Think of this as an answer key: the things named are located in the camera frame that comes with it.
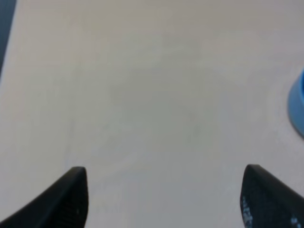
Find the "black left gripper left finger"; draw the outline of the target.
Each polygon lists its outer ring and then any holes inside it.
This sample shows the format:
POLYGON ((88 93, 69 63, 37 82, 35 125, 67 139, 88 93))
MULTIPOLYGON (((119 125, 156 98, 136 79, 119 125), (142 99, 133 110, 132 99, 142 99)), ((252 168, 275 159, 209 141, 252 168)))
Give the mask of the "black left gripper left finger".
POLYGON ((83 228, 88 215, 87 173, 73 167, 26 206, 0 222, 2 228, 83 228))

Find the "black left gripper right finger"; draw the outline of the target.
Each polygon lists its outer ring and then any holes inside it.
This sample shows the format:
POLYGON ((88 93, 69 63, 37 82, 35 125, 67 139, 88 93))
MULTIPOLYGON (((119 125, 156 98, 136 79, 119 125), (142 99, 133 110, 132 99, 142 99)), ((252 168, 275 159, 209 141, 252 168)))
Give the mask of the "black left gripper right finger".
POLYGON ((246 228, 304 226, 304 198, 257 164, 245 168, 240 209, 246 228))

